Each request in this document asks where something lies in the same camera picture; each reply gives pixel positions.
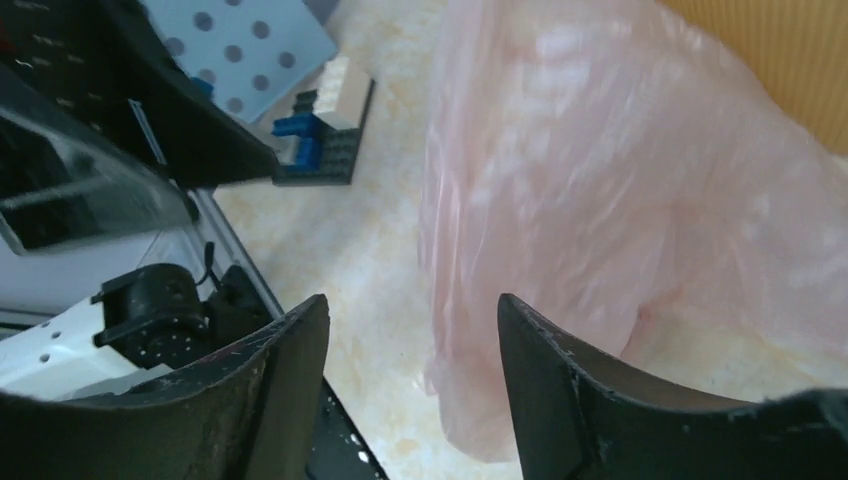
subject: black wire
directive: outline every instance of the black wire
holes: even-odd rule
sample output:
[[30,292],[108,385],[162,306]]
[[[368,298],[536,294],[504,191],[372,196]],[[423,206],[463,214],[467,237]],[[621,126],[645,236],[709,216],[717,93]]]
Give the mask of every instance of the black wire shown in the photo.
[[215,289],[221,288],[221,281],[218,280],[218,276],[215,275],[215,272],[212,271],[215,266],[215,244],[212,242],[206,242],[206,245],[203,247],[203,267],[204,272],[203,276],[200,277],[194,286],[199,287],[206,280],[212,279],[212,283],[215,284]]
[[6,328],[8,330],[18,330],[21,332],[23,332],[24,330],[29,330],[33,326],[34,325],[21,325],[19,323],[0,322],[0,328]]

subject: lego baseplate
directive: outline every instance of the lego baseplate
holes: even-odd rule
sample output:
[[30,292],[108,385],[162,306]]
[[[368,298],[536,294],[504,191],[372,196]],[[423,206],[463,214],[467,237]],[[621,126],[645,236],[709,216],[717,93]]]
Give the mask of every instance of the lego baseplate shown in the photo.
[[[317,137],[321,140],[323,152],[321,163],[315,170],[293,170],[281,166],[273,177],[274,185],[278,187],[321,186],[321,185],[350,185],[359,155],[359,145],[365,131],[368,112],[371,108],[371,98],[374,95],[375,82],[371,81],[368,96],[365,98],[365,108],[359,128],[337,131],[327,125],[321,125]],[[310,113],[318,97],[316,90],[310,90],[297,95],[292,114]]]

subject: white block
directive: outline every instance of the white block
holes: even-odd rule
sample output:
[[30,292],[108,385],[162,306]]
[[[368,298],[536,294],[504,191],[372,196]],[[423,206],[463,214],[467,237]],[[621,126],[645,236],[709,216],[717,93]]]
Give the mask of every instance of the white block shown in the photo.
[[336,130],[359,128],[371,77],[350,58],[339,56],[324,66],[312,113]]

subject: translucent plastic bag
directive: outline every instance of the translucent plastic bag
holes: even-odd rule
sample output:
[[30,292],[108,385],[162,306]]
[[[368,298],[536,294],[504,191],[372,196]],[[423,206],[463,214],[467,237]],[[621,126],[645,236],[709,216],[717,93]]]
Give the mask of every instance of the translucent plastic bag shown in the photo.
[[451,0],[419,254],[427,371],[461,450],[513,458],[496,307],[626,359],[673,312],[848,351],[830,155],[718,42],[651,0]]

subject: white marble table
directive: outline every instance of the white marble table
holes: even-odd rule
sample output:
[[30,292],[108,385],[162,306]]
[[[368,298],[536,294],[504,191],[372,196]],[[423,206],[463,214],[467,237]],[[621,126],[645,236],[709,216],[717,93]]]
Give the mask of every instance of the white marble table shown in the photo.
[[[446,0],[345,0],[328,29],[378,82],[350,187],[223,189],[216,198],[284,307],[330,301],[326,375],[393,480],[517,480],[517,464],[455,451],[420,373],[432,347],[416,258],[427,81]],[[844,359],[800,362],[756,338],[668,325],[639,363],[758,399],[848,378]]]

